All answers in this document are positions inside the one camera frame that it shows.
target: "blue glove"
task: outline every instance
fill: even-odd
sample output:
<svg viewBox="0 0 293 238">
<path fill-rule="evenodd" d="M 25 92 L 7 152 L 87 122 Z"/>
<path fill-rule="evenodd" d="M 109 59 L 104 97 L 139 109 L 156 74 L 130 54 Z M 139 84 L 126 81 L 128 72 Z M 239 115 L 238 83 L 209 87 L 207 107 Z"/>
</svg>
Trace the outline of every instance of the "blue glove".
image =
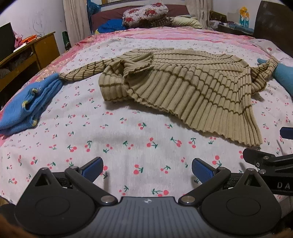
<svg viewBox="0 0 293 238">
<path fill-rule="evenodd" d="M 257 59 L 257 62 L 262 64 L 266 60 Z M 278 66 L 273 72 L 273 77 L 286 89 L 290 96 L 293 95 L 293 67 L 278 63 Z"/>
</svg>

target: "gray ribbed plate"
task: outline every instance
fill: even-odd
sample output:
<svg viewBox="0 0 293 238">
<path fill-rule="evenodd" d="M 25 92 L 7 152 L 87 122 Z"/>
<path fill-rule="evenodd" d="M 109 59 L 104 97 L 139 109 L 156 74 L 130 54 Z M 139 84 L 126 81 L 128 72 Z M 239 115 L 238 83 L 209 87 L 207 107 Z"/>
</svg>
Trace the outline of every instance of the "gray ribbed plate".
<svg viewBox="0 0 293 238">
<path fill-rule="evenodd" d="M 173 197 L 123 197 L 119 204 L 101 208 L 86 228 L 67 237 L 226 238 L 230 236 L 207 225 L 196 208 L 180 206 Z"/>
</svg>

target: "blue knitted garment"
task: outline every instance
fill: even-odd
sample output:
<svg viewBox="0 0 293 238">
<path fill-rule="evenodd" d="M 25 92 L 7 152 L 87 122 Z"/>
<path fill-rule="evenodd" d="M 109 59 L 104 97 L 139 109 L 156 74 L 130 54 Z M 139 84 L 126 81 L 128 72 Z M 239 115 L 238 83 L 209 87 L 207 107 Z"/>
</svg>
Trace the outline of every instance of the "blue knitted garment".
<svg viewBox="0 0 293 238">
<path fill-rule="evenodd" d="M 62 88 L 57 73 L 41 82 L 27 85 L 4 108 L 0 119 L 0 135 L 10 136 L 38 123 L 45 106 Z"/>
<path fill-rule="evenodd" d="M 265 63 L 264 59 L 257 59 L 257 62 L 262 64 Z M 293 67 L 289 67 L 278 63 L 275 71 L 273 72 L 273 77 L 277 80 L 279 84 L 281 84 L 286 91 L 293 96 Z"/>
</svg>

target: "orange object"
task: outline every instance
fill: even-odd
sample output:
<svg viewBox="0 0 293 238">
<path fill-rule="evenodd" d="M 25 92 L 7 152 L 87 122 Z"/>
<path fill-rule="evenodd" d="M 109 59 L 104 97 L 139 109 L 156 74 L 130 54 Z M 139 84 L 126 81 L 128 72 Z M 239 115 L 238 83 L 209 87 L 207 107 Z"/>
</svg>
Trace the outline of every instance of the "orange object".
<svg viewBox="0 0 293 238">
<path fill-rule="evenodd" d="M 22 42 L 22 43 L 29 43 L 29 42 L 31 42 L 32 40 L 36 39 L 36 38 L 37 38 L 37 35 L 32 35 L 32 36 L 29 36 L 29 37 L 23 39 L 21 42 Z"/>
</svg>

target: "yellow pillow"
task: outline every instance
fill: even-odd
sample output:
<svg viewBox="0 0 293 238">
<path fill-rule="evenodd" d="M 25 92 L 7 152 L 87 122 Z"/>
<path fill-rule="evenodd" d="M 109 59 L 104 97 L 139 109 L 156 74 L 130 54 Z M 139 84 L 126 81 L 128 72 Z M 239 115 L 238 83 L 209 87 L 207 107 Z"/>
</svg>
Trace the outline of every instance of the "yellow pillow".
<svg viewBox="0 0 293 238">
<path fill-rule="evenodd" d="M 195 17 L 176 16 L 174 17 L 172 26 L 192 26 L 196 29 L 202 29 L 202 25 Z"/>
</svg>

